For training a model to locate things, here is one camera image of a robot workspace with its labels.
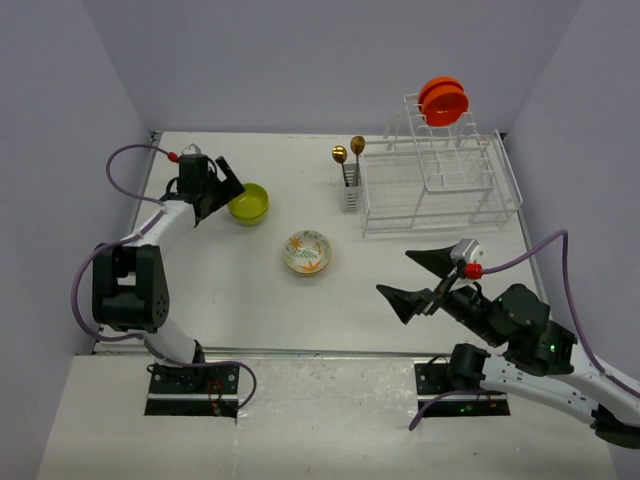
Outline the green bowl back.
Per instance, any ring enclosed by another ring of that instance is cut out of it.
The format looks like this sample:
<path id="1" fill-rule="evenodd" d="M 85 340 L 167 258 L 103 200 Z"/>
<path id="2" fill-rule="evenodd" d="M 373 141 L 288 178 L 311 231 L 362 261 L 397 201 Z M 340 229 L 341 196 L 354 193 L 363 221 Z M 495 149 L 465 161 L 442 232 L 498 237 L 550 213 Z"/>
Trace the green bowl back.
<path id="1" fill-rule="evenodd" d="M 258 184 L 244 183 L 244 192 L 234 198 L 228 205 L 230 210 L 248 210 L 261 212 L 269 208 L 269 195 L 267 191 Z"/>

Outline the green bowl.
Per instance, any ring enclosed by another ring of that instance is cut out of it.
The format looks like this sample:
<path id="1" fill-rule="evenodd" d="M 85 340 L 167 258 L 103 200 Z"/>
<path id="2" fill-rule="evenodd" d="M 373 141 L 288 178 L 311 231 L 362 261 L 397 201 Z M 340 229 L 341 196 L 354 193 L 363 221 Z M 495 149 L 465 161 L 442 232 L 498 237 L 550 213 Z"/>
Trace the green bowl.
<path id="1" fill-rule="evenodd" d="M 236 223 L 247 227 L 259 225 L 268 216 L 267 209 L 264 209 L 261 212 L 248 210 L 230 210 L 229 213 Z"/>
<path id="2" fill-rule="evenodd" d="M 258 184 L 244 183 L 244 192 L 234 198 L 228 205 L 230 210 L 248 210 L 261 212 L 269 208 L 269 195 L 267 191 Z"/>

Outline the green bowl front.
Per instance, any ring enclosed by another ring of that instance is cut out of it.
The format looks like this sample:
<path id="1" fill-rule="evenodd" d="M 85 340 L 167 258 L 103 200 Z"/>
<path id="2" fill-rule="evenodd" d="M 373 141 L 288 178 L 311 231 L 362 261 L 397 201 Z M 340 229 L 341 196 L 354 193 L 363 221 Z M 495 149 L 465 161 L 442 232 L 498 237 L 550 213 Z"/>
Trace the green bowl front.
<path id="1" fill-rule="evenodd" d="M 259 225 L 268 216 L 267 209 L 264 209 L 261 212 L 248 210 L 230 210 L 229 213 L 236 223 L 247 227 Z"/>

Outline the floral white bowl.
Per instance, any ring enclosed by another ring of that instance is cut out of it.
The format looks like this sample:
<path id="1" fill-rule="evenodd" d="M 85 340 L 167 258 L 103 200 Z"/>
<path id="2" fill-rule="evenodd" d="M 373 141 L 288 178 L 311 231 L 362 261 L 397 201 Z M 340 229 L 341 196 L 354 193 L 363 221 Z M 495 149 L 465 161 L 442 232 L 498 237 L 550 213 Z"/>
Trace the floral white bowl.
<path id="1" fill-rule="evenodd" d="M 299 265 L 302 269 L 314 270 L 329 265 L 332 245 L 328 238 L 315 230 L 301 230 L 292 234 L 283 248 L 285 265 Z"/>

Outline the orange bowl front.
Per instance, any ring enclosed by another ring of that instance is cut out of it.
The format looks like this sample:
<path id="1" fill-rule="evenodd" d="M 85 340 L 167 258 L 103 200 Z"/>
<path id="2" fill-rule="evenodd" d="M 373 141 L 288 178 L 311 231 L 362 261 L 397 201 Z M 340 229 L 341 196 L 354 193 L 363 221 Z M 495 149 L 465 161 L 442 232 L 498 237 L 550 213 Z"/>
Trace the orange bowl front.
<path id="1" fill-rule="evenodd" d="M 420 111 L 431 127 L 446 127 L 455 123 L 469 107 L 464 89 L 455 84 L 430 87 L 421 96 Z"/>

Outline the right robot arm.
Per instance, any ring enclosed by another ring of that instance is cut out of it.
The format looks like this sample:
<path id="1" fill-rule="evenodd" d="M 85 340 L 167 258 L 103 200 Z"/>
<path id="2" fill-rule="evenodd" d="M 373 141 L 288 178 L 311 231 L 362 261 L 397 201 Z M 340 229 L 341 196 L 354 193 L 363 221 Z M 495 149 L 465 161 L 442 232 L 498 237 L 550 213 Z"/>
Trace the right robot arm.
<path id="1" fill-rule="evenodd" d="M 549 305 L 525 285 L 485 297 L 477 240 L 406 255 L 440 281 L 419 291 L 376 287 L 402 323 L 442 310 L 489 346 L 505 349 L 496 355 L 470 343 L 455 345 L 445 370 L 449 394 L 518 395 L 587 424 L 609 444 L 638 449 L 638 382 L 616 376 L 588 353 L 585 341 L 553 321 Z"/>

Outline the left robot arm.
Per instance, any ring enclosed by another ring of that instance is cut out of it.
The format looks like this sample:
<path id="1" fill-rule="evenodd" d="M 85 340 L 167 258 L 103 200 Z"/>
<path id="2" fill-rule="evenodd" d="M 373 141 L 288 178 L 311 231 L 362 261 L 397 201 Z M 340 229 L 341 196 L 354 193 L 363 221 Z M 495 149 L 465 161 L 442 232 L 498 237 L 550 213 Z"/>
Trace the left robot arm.
<path id="1" fill-rule="evenodd" d="M 208 379 L 200 343 L 170 318 L 164 259 L 186 234 L 245 192 L 227 160 L 203 154 L 176 158 L 178 176 L 156 201 L 151 218 L 130 236 L 100 246 L 92 259 L 92 315 L 96 323 L 143 341 L 175 366 L 172 380 L 195 393 Z"/>

